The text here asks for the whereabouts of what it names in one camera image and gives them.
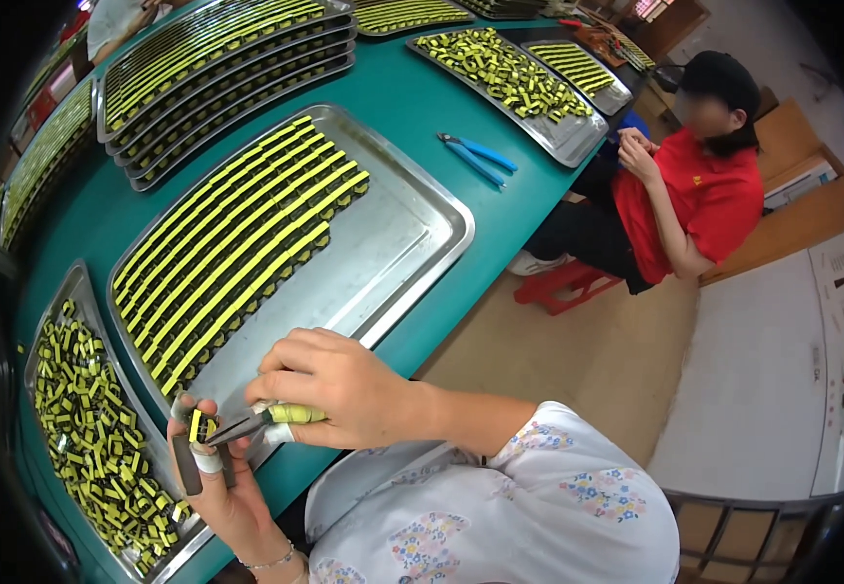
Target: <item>tiled floor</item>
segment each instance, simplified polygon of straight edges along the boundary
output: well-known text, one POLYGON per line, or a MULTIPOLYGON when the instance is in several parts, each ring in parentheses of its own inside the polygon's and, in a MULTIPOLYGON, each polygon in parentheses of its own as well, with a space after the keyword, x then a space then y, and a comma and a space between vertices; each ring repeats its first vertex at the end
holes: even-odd
POLYGON ((646 465, 694 332, 696 283, 669 276, 639 296, 620 285, 550 317, 513 301, 519 282, 500 275, 416 378, 566 403, 646 465))

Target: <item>white floral top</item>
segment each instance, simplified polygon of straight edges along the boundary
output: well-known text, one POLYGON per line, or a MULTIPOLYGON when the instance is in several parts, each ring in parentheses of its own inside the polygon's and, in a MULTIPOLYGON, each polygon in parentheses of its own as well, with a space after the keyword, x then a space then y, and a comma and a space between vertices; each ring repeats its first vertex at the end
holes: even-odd
POLYGON ((545 402, 499 454, 351 453, 311 487, 311 583, 654 582, 678 573, 668 501, 626 453, 545 402))

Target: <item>green workbench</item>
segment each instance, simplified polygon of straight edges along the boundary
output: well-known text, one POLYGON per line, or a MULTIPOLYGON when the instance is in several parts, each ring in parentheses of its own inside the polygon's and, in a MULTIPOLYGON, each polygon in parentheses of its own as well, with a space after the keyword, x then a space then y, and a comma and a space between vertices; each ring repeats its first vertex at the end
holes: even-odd
MULTIPOLYGON (((523 28, 556 23, 554 20, 478 21, 474 25, 523 28)), ((218 136, 212 146, 154 191, 135 193, 123 169, 114 165, 103 146, 95 144, 89 148, 61 192, 56 194, 52 204, 56 211, 42 226, 36 248, 30 251, 29 273, 18 308, 16 340, 27 347, 33 346, 42 311, 77 258, 84 258, 88 264, 101 316, 112 332, 105 298, 107 277, 143 228, 229 152, 293 111, 328 101, 343 106, 412 157, 466 204, 475 218, 476 236, 467 252, 375 348, 376 354, 401 375, 408 377, 414 373, 480 299, 591 156, 577 169, 557 164, 523 130, 469 87, 410 53, 404 46, 409 37, 396 36, 381 43, 358 42, 357 63, 344 76, 298 93, 218 136), (519 170, 507 179, 508 188, 498 192, 445 147, 435 136, 436 132, 459 135, 491 147, 516 162, 519 170)), ((98 67, 96 73, 100 75, 102 69, 98 67)), ((144 397, 147 409, 156 410, 128 362, 120 339, 114 333, 110 336, 131 384, 144 397)), ((268 347, 261 350, 265 353, 268 347)), ((20 363, 18 369, 22 370, 22 366, 20 363)), ((160 428, 165 428, 161 416, 154 420, 160 428)), ((17 452, 18 467, 24 482, 74 545, 85 580, 126 580, 74 501, 66 495, 61 481, 54 476, 26 399, 20 400, 19 436, 22 445, 17 452)), ((255 475, 273 517, 307 489, 337 453, 337 450, 286 444, 263 464, 255 475)), ((219 538, 212 538, 171 581, 206 582, 232 558, 230 549, 219 538)))

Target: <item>black cap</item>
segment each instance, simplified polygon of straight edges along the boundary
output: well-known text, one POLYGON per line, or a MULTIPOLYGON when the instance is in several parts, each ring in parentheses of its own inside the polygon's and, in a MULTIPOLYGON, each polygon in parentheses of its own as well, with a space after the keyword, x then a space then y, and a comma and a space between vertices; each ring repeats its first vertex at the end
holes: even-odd
POLYGON ((679 87, 685 93, 719 97, 731 110, 745 111, 747 122, 752 122, 759 110, 759 86, 746 67, 727 53, 697 53, 685 65, 679 87))

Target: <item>blue pliers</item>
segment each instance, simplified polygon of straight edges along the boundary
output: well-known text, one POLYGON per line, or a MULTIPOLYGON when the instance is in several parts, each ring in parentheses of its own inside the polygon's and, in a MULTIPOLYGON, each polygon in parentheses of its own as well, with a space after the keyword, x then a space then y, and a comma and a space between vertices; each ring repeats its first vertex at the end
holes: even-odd
POLYGON ((463 138, 456 138, 452 135, 444 134, 443 132, 438 132, 437 134, 439 140, 444 142, 445 146, 450 147, 455 154, 464 160, 464 162, 473 166, 474 170, 484 175, 490 182, 494 183, 498 187, 505 188, 506 181, 491 170, 490 167, 482 163, 476 156, 474 156, 474 154, 478 154, 489 161, 499 164, 503 168, 509 170, 509 172, 516 172, 519 170, 519 166, 516 166, 516 163, 509 158, 506 158, 502 154, 494 152, 485 146, 481 146, 476 142, 471 142, 470 140, 465 140, 463 138))

